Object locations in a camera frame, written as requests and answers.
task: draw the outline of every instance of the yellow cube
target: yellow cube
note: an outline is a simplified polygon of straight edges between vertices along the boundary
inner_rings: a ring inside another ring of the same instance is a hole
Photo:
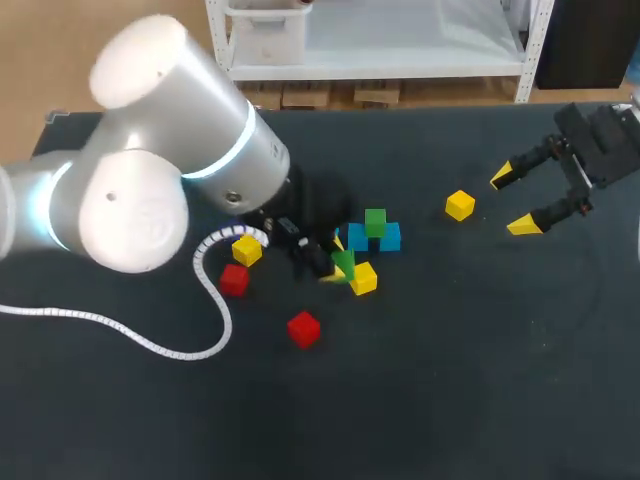
[[[233,242],[231,251],[233,258],[245,267],[250,267],[262,257],[262,245],[251,235],[244,235],[240,240]]]
[[[447,206],[444,209],[449,215],[461,222],[473,213],[473,207],[476,199],[471,195],[458,190],[456,193],[447,198]]]
[[[378,288],[378,275],[369,262],[356,265],[355,279],[349,282],[356,295],[373,292]]]

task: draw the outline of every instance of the black cabinet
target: black cabinet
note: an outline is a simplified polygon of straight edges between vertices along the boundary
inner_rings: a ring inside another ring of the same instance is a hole
[[[556,0],[538,88],[618,88],[639,38],[640,0]]]

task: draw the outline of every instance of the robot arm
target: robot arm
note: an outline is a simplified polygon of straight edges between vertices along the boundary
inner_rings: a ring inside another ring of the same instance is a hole
[[[346,186],[293,165],[177,20],[126,27],[99,55],[90,87],[106,113],[81,151],[0,172],[0,256],[57,247],[122,272],[152,270],[184,240],[190,182],[317,276],[333,273],[333,232],[351,215]]]
[[[507,228],[514,235],[541,234],[574,213],[593,209],[591,194],[640,169],[640,110],[637,105],[609,105],[588,117],[574,104],[556,113],[560,134],[516,155],[498,171],[491,185],[500,190],[524,178],[548,159],[558,162],[567,179],[566,196],[532,210]]]

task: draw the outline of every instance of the blue cube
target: blue cube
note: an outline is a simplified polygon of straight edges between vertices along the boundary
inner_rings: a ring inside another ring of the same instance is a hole
[[[380,239],[381,252],[399,252],[402,244],[399,223],[387,223],[384,226],[384,237]]]
[[[366,252],[369,250],[369,239],[364,233],[364,225],[361,223],[350,223],[347,229],[347,249],[354,252]]]

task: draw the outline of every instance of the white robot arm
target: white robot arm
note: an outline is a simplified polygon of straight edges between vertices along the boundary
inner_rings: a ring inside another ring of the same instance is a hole
[[[100,53],[90,87],[106,113],[81,151],[0,169],[0,258],[64,248],[121,272],[157,268],[187,232],[188,181],[219,210],[269,230],[272,244],[295,250],[318,276],[332,273],[318,253],[330,253],[333,230],[350,216],[346,188],[328,195],[339,182],[291,165],[177,20],[126,27]]]

